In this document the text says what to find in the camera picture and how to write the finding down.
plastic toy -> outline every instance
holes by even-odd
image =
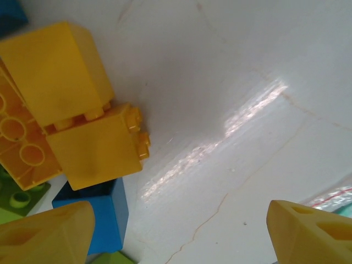
[[[96,258],[91,264],[136,264],[120,252],[104,253]]]
[[[352,219],[293,202],[272,201],[268,231],[280,264],[352,263]]]
[[[47,137],[73,190],[142,170],[150,142],[147,133],[138,132],[138,108],[123,104],[94,122],[81,122]]]
[[[27,17],[16,0],[0,1],[0,37],[27,23]]]
[[[0,224],[28,215],[49,188],[49,183],[42,183],[22,191],[6,170],[0,167]]]
[[[0,264],[82,264],[94,230],[88,202],[0,225]]]
[[[61,174],[38,126],[0,61],[0,162],[23,190]]]
[[[61,172],[78,190],[142,170],[140,111],[111,108],[88,30],[58,23],[0,42],[0,57],[0,162],[23,190]]]
[[[95,230],[88,254],[121,250],[128,220],[122,178],[79,191],[73,191],[66,183],[52,205],[57,208],[77,201],[89,201],[95,214]]]

yellow plastic block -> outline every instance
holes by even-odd
[[[44,131],[29,112],[1,60],[0,163],[23,190],[62,172]]]
[[[272,201],[268,231],[280,264],[351,264],[352,219]]]
[[[87,201],[0,225],[0,264],[83,264],[94,225]]]
[[[67,130],[52,130],[47,140],[73,190],[142,170],[150,141],[141,120],[138,108],[122,104],[93,122],[81,117]]]
[[[0,57],[39,126],[57,130],[103,115],[114,93],[94,40],[61,22],[0,42]]]

white tile floor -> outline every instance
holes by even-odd
[[[90,29],[117,101],[143,110],[151,158],[124,178],[141,264],[272,263],[269,201],[352,171],[351,1],[22,3],[27,30]]]

green toy block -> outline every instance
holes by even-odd
[[[28,215],[49,188],[49,183],[43,183],[22,191],[8,172],[0,167],[0,224]]]
[[[128,259],[122,253],[104,253],[96,258],[91,264],[136,264],[136,262]]]

red line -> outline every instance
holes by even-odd
[[[312,207],[316,207],[316,206],[318,206],[318,205],[321,205],[321,204],[323,204],[323,203],[325,203],[325,202],[327,202],[327,201],[329,201],[329,200],[331,200],[331,199],[333,199],[333,198],[335,198],[335,197],[337,197],[337,196],[340,196],[341,194],[347,193],[348,191],[352,191],[352,188],[349,188],[349,189],[340,191],[340,192],[338,192],[337,194],[335,194],[335,195],[333,195],[333,196],[331,196],[331,197],[329,197],[329,198],[326,198],[325,200],[323,200],[323,201],[321,201],[321,202],[318,202],[318,203],[312,205]]]

